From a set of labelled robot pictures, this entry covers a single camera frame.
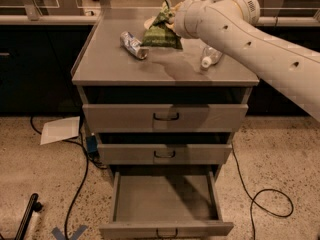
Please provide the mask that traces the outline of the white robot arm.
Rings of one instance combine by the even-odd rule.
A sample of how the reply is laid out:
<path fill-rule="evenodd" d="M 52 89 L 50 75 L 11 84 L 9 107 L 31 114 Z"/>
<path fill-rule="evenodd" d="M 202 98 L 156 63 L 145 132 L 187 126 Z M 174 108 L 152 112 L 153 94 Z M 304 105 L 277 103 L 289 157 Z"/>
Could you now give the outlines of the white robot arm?
<path fill-rule="evenodd" d="M 320 121 L 320 53 L 255 27 L 257 0 L 185 0 L 169 27 L 232 57 Z"/>

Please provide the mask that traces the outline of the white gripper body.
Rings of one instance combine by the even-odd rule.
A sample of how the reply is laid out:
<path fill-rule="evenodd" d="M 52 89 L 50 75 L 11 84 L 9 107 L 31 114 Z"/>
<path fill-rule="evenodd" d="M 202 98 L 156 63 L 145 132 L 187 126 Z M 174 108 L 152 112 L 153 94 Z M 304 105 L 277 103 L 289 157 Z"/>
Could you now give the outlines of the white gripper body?
<path fill-rule="evenodd" d="M 185 39 L 198 39 L 198 14 L 202 6 L 201 0 L 185 0 L 175 13 L 174 31 Z"/>

